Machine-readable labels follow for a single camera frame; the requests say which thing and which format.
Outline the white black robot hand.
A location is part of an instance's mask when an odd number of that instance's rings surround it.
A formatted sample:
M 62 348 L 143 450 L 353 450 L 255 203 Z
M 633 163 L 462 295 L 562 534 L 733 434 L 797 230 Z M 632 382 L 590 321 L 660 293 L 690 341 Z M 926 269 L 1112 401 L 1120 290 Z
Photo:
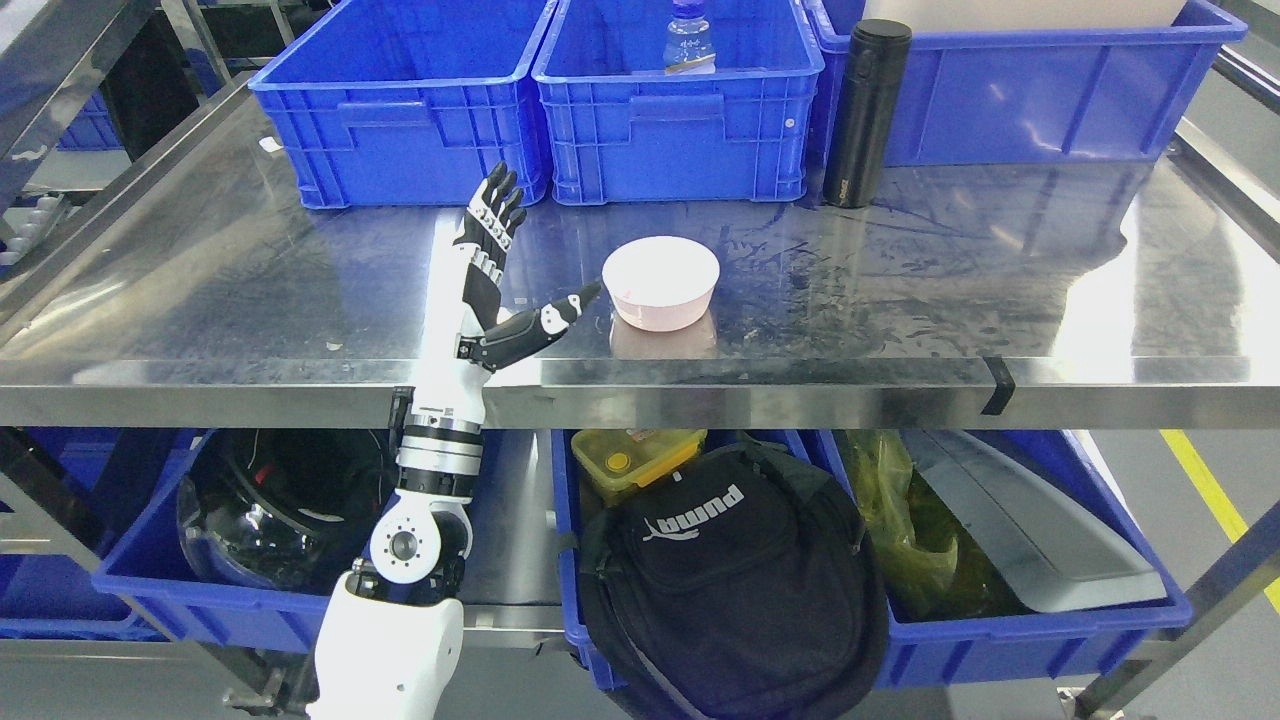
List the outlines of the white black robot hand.
M 563 299 L 499 318 L 500 279 L 517 229 L 527 218 L 518 174 L 499 161 L 476 187 L 453 247 L 463 258 L 462 302 L 475 318 L 461 331 L 457 357 L 488 372 L 515 365 L 566 336 L 603 284 L 594 281 Z

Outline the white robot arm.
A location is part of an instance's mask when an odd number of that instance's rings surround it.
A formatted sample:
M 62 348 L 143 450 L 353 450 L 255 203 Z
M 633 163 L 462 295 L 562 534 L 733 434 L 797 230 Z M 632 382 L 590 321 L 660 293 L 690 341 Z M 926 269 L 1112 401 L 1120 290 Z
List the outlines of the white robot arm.
M 474 240 L 444 240 L 430 254 L 419 352 L 392 401 L 396 488 L 333 588 L 310 719 L 431 719 L 458 666 L 489 377 L 474 346 L 497 316 L 500 258 Z

